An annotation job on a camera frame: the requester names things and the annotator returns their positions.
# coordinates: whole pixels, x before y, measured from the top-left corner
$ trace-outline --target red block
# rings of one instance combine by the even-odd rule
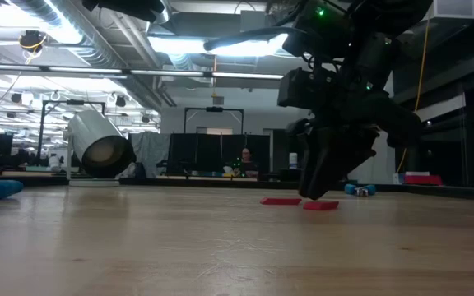
[[[300,198],[270,198],[264,197],[261,200],[263,205],[277,205],[277,206],[297,206],[301,202]]]
[[[440,176],[405,176],[405,184],[442,186],[442,178]]]
[[[336,210],[339,201],[309,201],[304,204],[305,210]]]

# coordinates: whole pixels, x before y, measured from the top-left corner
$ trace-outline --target light fixture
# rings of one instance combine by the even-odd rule
[[[118,186],[119,182],[113,178],[135,160],[131,143],[107,118],[94,110],[76,113],[64,138],[68,140],[67,155],[72,155],[74,150],[86,173],[98,178],[92,181],[71,180],[71,170],[68,169],[67,179],[72,186]]]
[[[41,71],[41,68],[38,67],[38,66],[0,64],[0,70],[5,70],[5,71],[35,71],[35,72],[40,72],[40,71]]]
[[[21,27],[28,29],[41,29],[62,44],[78,44],[83,37],[68,19],[52,4],[50,0],[44,0],[54,11],[60,21],[56,25],[50,25],[38,17],[29,15],[21,10],[16,4],[7,1],[8,5],[0,5],[0,27]]]
[[[143,114],[143,115],[142,115],[142,122],[143,122],[143,123],[149,123],[150,120],[151,120],[151,119],[149,118],[149,116],[148,116],[147,114]]]
[[[63,114],[62,114],[63,120],[71,120],[73,117],[74,117],[74,114],[73,114],[73,113],[67,112],[67,113],[63,113]]]
[[[131,70],[134,75],[204,77],[204,73],[195,71]]]
[[[10,97],[10,100],[12,101],[12,103],[19,104],[21,103],[21,98],[22,98],[21,94],[12,94]]]
[[[148,39],[156,52],[167,54],[212,53],[230,57],[263,57],[276,54],[281,49],[286,37],[288,37],[287,34],[280,34],[269,41],[244,41],[239,44],[222,46],[213,49],[211,52],[204,49],[205,40],[202,39],[179,39],[172,37],[149,37]]]
[[[247,79],[263,79],[263,80],[280,80],[283,75],[270,74],[253,74],[253,73],[224,73],[214,72],[215,78],[247,78]]]
[[[123,95],[116,95],[116,103],[117,106],[119,107],[125,107],[125,96]]]
[[[120,69],[102,69],[91,67],[49,67],[49,69],[53,72],[122,74],[122,70]]]

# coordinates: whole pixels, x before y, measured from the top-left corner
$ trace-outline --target lamp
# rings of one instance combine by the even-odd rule
[[[94,110],[76,113],[69,121],[65,138],[67,145],[67,179],[70,186],[116,187],[114,179],[134,160],[131,143],[101,113]],[[93,180],[71,180],[72,150],[82,168]]]
[[[125,107],[125,96],[117,95],[116,96],[116,105],[119,107]]]

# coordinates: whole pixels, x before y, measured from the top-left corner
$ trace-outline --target cable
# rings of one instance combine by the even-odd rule
[[[335,7],[337,10],[339,10],[339,11],[345,13],[345,14],[348,13],[348,11],[347,11],[345,8],[343,8],[343,7],[339,6],[339,5],[337,5],[336,3],[332,2],[332,1],[330,1],[330,0],[324,0],[324,1],[325,1],[325,3],[327,3],[328,5],[330,5],[331,7]]]
[[[41,46],[41,44],[43,44],[43,42],[47,39],[47,36],[45,36],[43,38],[43,40],[41,40],[41,42],[39,42],[38,44],[35,45],[34,47],[34,51],[32,52],[32,54],[29,56],[29,58],[27,58],[26,62],[25,62],[25,65],[28,65],[30,64],[30,62],[37,58],[39,55],[36,55],[36,50],[38,50],[38,48]],[[16,85],[17,81],[20,79],[21,77],[21,74],[23,72],[19,72],[19,74],[17,75],[16,79],[14,80],[14,82],[12,82],[12,84],[10,85],[10,87],[8,88],[8,90],[5,92],[5,94],[3,94],[3,96],[0,98],[0,103],[5,99],[5,97],[8,95],[8,93],[10,93],[10,91],[12,90],[12,88]]]
[[[248,2],[248,1],[239,1],[239,3],[237,3],[237,6],[235,7],[234,14],[237,13],[237,8],[239,8],[239,6],[240,6],[243,2],[246,3],[246,4],[248,4],[248,5],[250,5],[250,7],[253,9],[254,12],[257,11],[257,9],[255,9],[255,7],[254,7],[250,2]]]
[[[427,27],[425,28],[424,53],[422,54],[422,59],[421,59],[420,81],[418,82],[418,94],[416,95],[415,112],[418,111],[418,106],[420,105],[421,87],[422,87],[422,82],[424,80],[425,58],[427,57],[427,41],[429,39],[429,27],[430,27],[432,12],[433,12],[433,7],[430,8],[429,17],[427,18]],[[403,150],[402,160],[400,161],[400,165],[398,165],[398,169],[396,170],[396,173],[400,173],[400,170],[402,170],[403,161],[405,160],[406,154],[407,154],[407,148]]]
[[[22,49],[33,49],[33,48],[37,48],[41,44],[43,44],[43,42],[45,42],[46,39],[47,39],[47,35],[39,43],[34,44],[34,45],[21,45],[21,36],[20,36],[20,38],[17,39],[17,41],[20,43],[20,46],[21,46]]]
[[[288,14],[288,16],[286,16],[285,18],[283,18],[282,20],[276,22],[273,26],[282,26],[288,22],[291,22],[294,20],[294,18],[297,16],[297,14],[301,11],[301,9],[303,8],[303,5],[300,5],[301,2],[297,3],[294,7],[294,10]]]

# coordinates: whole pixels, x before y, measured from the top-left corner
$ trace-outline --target wooden table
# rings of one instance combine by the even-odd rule
[[[27,189],[0,201],[0,295],[474,295],[474,201],[293,191]]]

